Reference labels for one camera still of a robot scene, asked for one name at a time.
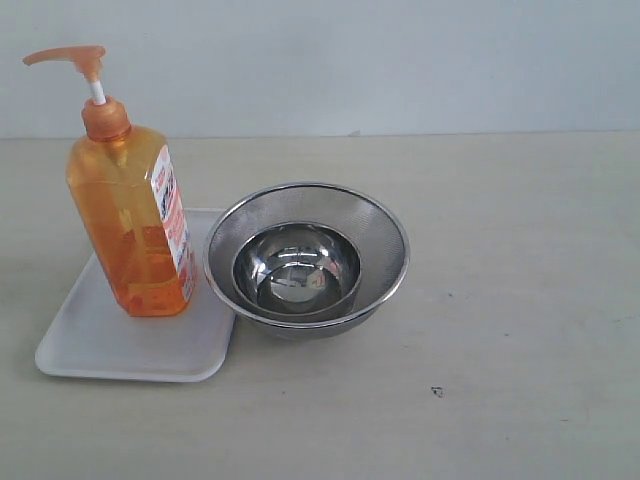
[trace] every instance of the plastic tray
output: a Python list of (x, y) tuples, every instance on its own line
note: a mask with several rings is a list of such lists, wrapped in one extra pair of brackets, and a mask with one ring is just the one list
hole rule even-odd
[[(198, 258), (219, 209), (187, 209)], [(95, 253), (36, 351), (45, 374), (66, 377), (199, 382), (222, 366), (234, 315), (198, 265), (190, 305), (175, 317), (137, 319), (116, 303)]]

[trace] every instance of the metal bowl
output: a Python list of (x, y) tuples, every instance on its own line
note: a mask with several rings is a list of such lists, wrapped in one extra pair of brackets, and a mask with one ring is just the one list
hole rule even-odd
[[(360, 278), (347, 313), (322, 321), (300, 322), (289, 321), (286, 314), (279, 315), (277, 310), (273, 314), (271, 305), (257, 305), (271, 310), (268, 316), (249, 308), (246, 300), (256, 306), (251, 302), (251, 288), (247, 288), (252, 283), (247, 284), (246, 276), (243, 279), (239, 275), (244, 261), (239, 259), (246, 258), (242, 253), (245, 248), (253, 248), (247, 247), (252, 240), (265, 232), (273, 234), (284, 225), (324, 228), (323, 233), (334, 232), (353, 245), (358, 252)], [(309, 247), (305, 243), (308, 242), (290, 245)], [(225, 304), (267, 333), (290, 339), (329, 337), (359, 325), (396, 292), (408, 265), (407, 234), (387, 208), (349, 188), (312, 182), (278, 185), (245, 197), (218, 218), (203, 253), (207, 281)], [(318, 308), (321, 304), (327, 308), (327, 303), (318, 303)]]
[(245, 243), (233, 265), (242, 306), (288, 322), (322, 322), (348, 313), (361, 278), (355, 246), (311, 223), (267, 228)]

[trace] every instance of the orange pump bottle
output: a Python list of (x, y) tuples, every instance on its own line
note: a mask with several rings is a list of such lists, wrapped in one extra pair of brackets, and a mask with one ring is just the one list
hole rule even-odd
[(91, 89), (82, 111), (67, 184), (116, 301), (134, 317), (175, 315), (195, 286), (191, 247), (167, 139), (131, 125), (124, 105), (105, 97), (101, 46), (44, 50), (25, 57), (75, 64)]

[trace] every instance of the table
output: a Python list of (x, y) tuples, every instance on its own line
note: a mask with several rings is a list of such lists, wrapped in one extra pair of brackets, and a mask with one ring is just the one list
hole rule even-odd
[(237, 323), (193, 385), (36, 369), (91, 253), (70, 145), (0, 141), (3, 478), (637, 478), (640, 132), (172, 140), (186, 206), (341, 183), (412, 246), (362, 326), (288, 343)]

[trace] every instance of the small black speck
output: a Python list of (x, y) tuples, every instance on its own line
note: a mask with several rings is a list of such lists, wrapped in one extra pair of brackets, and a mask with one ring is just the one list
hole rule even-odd
[(431, 391), (438, 398), (444, 397), (444, 388), (442, 387), (431, 387)]

